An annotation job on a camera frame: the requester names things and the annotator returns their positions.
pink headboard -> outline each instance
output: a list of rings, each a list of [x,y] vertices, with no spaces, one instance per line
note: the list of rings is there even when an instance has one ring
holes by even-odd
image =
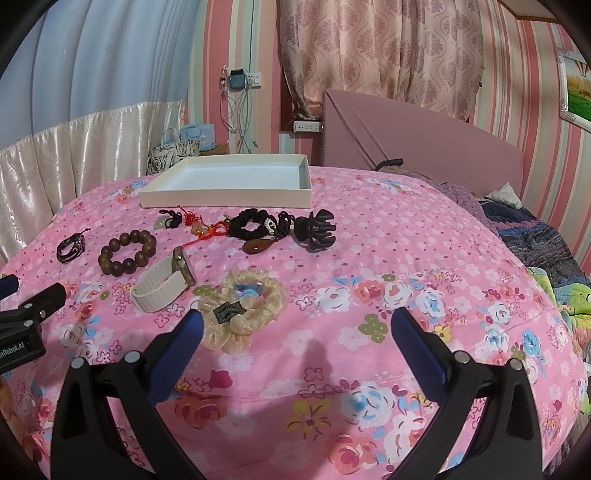
[[[459,120],[410,103],[327,90],[323,100],[326,167],[373,170],[391,158],[434,181],[485,195],[510,182],[519,194],[523,153]]]

pink floral bedsheet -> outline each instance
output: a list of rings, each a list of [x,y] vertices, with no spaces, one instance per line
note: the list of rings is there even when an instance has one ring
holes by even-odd
[[[74,356],[120,360],[170,331],[230,269],[264,268],[280,278],[288,304],[238,356],[195,353],[174,395],[158,406],[173,435],[211,479],[380,479],[417,443],[437,406],[425,399],[389,334],[396,307],[423,329],[478,361],[524,362],[542,432],[544,464],[569,432],[586,389],[571,336],[521,263],[483,225],[409,177],[311,168],[314,209],[334,212],[337,242],[310,254],[291,238],[247,256],[241,242],[214,238],[188,248],[198,286],[161,312],[137,311],[129,288],[142,273],[102,275],[96,259],[113,236],[153,231],[158,253],[191,240],[184,225],[154,230],[157,209],[141,209],[150,178],[99,187],[67,205],[4,268],[21,289],[9,308],[55,281],[66,306],[43,324],[46,356],[7,374],[35,441],[48,458],[61,383]],[[195,209],[206,222],[238,209]],[[86,252],[68,265],[56,245],[89,227]],[[115,258],[125,258],[125,248]],[[476,401],[446,467],[457,464],[481,414]],[[133,460],[145,458],[121,412]]]

brown pendant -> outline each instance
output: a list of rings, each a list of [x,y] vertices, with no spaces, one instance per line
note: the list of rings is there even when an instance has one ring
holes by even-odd
[[[204,233],[207,233],[207,226],[202,224],[199,220],[196,220],[191,226],[191,233],[194,235],[203,235]]]
[[[242,245],[242,251],[248,255],[256,255],[264,252],[269,248],[275,241],[271,238],[258,238],[256,240],[249,240],[244,242]]]

beige lace scrunchie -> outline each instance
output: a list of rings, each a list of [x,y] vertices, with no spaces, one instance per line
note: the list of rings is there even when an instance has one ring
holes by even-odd
[[[262,285],[260,295],[245,296],[240,299],[236,285]],[[215,291],[199,299],[199,311],[203,315],[205,332],[202,345],[210,350],[221,348],[230,355],[237,355],[251,345],[251,335],[275,320],[285,306],[287,295],[283,285],[267,275],[264,270],[230,271],[222,285]],[[233,307],[246,310],[224,321],[224,308]]]

wall socket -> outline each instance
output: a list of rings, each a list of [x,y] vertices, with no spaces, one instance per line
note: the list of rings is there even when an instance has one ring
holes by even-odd
[[[320,130],[322,130],[320,122],[294,120],[294,132],[320,132]]]
[[[248,81],[251,83],[251,88],[262,87],[262,74],[261,72],[253,72],[246,74]]]

